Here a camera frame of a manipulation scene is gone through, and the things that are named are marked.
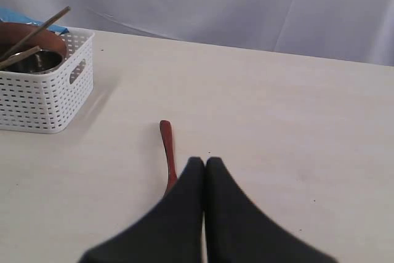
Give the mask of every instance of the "basket handle hole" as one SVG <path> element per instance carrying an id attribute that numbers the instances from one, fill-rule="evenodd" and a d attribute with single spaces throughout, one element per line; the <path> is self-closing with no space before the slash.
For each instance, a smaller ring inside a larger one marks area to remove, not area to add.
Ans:
<path id="1" fill-rule="evenodd" d="M 81 63 L 79 63 L 74 70 L 70 74 L 70 84 L 73 84 L 74 81 L 78 78 L 79 75 L 84 71 L 86 66 L 86 60 L 83 59 Z"/>

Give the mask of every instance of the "white table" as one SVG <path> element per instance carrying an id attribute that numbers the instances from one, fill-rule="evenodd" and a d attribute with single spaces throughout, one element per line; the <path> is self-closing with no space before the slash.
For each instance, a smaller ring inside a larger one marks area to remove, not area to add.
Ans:
<path id="1" fill-rule="evenodd" d="M 341 262 L 394 261 L 394 68 L 97 32 L 68 128 L 0 131 L 0 262 L 74 263 L 221 156 L 251 199 Z"/>

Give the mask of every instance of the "white plastic basket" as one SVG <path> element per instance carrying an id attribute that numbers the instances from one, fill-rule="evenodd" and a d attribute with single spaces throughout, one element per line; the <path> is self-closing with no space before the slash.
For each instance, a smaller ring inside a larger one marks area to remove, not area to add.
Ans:
<path id="1" fill-rule="evenodd" d="M 93 90 L 90 30 L 69 28 L 67 56 L 55 71 L 0 71 L 0 129 L 55 134 L 64 130 Z"/>

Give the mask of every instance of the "gray backdrop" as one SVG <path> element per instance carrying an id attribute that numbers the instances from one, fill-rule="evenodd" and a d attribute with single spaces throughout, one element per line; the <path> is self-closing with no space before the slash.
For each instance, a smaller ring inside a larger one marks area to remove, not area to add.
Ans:
<path id="1" fill-rule="evenodd" d="M 394 65 L 394 0 L 0 0 L 62 24 Z"/>

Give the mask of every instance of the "red wooden spoon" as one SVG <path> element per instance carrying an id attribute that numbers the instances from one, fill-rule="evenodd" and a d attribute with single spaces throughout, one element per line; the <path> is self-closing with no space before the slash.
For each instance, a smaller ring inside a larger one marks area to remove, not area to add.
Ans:
<path id="1" fill-rule="evenodd" d="M 172 143 L 172 129 L 171 123 L 168 120 L 160 121 L 160 133 L 163 139 L 164 149 L 167 156 L 167 166 L 168 166 L 168 181 L 167 188 L 164 194 L 174 186 L 178 180 L 177 172 L 175 171 L 175 161 L 174 161 L 174 145 Z"/>

